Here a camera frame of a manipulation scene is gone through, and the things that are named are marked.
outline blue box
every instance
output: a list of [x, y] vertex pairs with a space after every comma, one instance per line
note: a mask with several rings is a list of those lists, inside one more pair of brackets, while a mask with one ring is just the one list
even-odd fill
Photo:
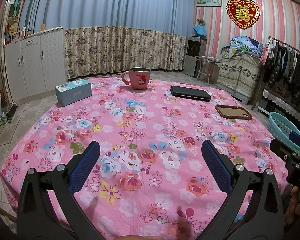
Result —
[[58, 101], [67, 106], [87, 97], [91, 97], [91, 83], [85, 79], [78, 79], [55, 87]]

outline pink striped wallpaper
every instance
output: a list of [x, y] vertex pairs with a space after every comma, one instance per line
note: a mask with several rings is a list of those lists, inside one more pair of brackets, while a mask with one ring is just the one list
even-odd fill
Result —
[[222, 7], [195, 7], [194, 25], [198, 18], [206, 21], [206, 55], [221, 57], [222, 45], [231, 38], [245, 35], [265, 44], [268, 36], [300, 50], [300, 5], [290, 0], [253, 0], [260, 8], [261, 16], [252, 27], [242, 30], [231, 21], [226, 11], [229, 0], [222, 0]]

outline gold chinese character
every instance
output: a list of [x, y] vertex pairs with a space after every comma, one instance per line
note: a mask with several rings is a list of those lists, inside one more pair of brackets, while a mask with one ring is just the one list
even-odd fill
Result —
[[233, 15], [235, 15], [238, 19], [238, 21], [245, 21], [248, 22], [250, 21], [250, 17], [249, 16], [253, 16], [253, 14], [249, 13], [249, 7], [247, 5], [244, 5], [243, 7], [241, 6], [241, 4], [239, 4], [238, 6], [236, 6], [236, 10]]

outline metal screw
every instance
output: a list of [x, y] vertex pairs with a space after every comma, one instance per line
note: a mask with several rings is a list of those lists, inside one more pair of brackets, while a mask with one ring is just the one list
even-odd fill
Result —
[[271, 169], [266, 169], [266, 173], [267, 173], [268, 175], [272, 175], [272, 174], [273, 174], [273, 171], [272, 171]]
[[57, 171], [63, 171], [66, 168], [66, 166], [64, 164], [59, 164], [57, 166]]
[[29, 169], [27, 173], [28, 173], [29, 175], [34, 174], [34, 168]]
[[239, 164], [239, 165], [236, 165], [235, 167], [238, 171], [243, 171], [244, 170], [244, 166]]

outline pink mug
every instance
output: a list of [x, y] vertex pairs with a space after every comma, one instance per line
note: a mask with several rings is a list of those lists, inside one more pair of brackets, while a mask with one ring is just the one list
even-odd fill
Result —
[[[122, 73], [122, 81], [129, 85], [131, 84], [133, 89], [146, 89], [149, 84], [151, 70], [143, 67], [134, 67], [129, 71]], [[130, 81], [124, 78], [124, 75], [129, 74]]]

